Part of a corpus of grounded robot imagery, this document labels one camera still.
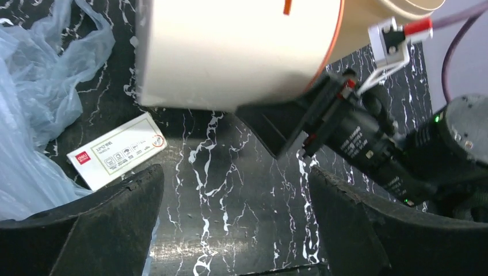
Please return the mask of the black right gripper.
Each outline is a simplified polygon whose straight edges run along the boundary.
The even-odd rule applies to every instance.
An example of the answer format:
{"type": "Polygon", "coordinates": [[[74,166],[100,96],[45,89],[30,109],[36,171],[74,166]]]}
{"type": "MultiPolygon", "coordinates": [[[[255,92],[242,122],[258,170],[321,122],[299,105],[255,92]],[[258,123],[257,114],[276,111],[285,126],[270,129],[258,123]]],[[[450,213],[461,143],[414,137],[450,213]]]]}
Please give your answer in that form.
{"type": "MultiPolygon", "coordinates": [[[[304,155],[325,145],[407,206],[437,189],[415,176],[378,85],[361,96],[354,70],[327,75],[290,101],[235,115],[279,159],[302,132],[304,155]]],[[[333,275],[486,275],[487,224],[420,212],[351,186],[315,166],[312,208],[333,275]]]]}

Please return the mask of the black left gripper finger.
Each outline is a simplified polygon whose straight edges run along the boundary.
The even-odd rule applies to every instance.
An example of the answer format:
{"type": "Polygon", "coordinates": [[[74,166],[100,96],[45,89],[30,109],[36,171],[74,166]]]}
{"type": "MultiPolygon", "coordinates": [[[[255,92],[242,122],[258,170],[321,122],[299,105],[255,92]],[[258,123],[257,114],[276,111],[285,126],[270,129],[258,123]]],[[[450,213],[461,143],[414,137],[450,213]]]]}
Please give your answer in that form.
{"type": "Polygon", "coordinates": [[[164,178],[153,164],[69,204],[1,222],[1,274],[142,275],[164,178]]]}

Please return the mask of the translucent blue plastic trash bag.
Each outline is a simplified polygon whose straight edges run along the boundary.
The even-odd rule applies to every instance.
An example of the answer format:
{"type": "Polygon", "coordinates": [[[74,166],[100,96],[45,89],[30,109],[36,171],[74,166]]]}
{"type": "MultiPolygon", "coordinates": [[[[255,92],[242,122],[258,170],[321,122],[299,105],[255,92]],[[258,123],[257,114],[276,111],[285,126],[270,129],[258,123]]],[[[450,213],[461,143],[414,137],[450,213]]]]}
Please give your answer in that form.
{"type": "Polygon", "coordinates": [[[23,220],[89,194],[44,155],[45,146],[81,114],[76,86],[110,57],[110,24],[78,1],[96,29],[62,49],[71,1],[31,28],[1,27],[1,220],[23,220]]]}

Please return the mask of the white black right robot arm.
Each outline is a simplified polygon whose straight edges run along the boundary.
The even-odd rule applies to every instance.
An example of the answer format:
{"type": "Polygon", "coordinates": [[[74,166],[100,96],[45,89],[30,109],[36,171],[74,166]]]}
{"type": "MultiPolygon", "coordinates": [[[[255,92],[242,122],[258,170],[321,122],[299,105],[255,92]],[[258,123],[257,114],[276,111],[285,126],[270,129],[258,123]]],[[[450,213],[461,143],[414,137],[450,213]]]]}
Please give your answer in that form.
{"type": "Polygon", "coordinates": [[[305,132],[303,156],[328,147],[394,198],[312,169],[333,275],[486,275],[487,97],[457,97],[403,135],[385,89],[362,87],[351,69],[326,73],[297,99],[236,115],[274,158],[305,132]]]}

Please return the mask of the white trash bag box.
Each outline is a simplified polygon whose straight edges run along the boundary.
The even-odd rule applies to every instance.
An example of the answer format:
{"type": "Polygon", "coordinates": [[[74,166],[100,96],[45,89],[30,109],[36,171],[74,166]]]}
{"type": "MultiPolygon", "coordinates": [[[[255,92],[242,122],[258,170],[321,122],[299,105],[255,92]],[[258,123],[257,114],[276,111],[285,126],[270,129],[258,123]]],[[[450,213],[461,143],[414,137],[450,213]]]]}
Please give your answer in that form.
{"type": "Polygon", "coordinates": [[[90,190],[97,191],[167,147],[166,138],[149,113],[67,154],[90,190]]]}

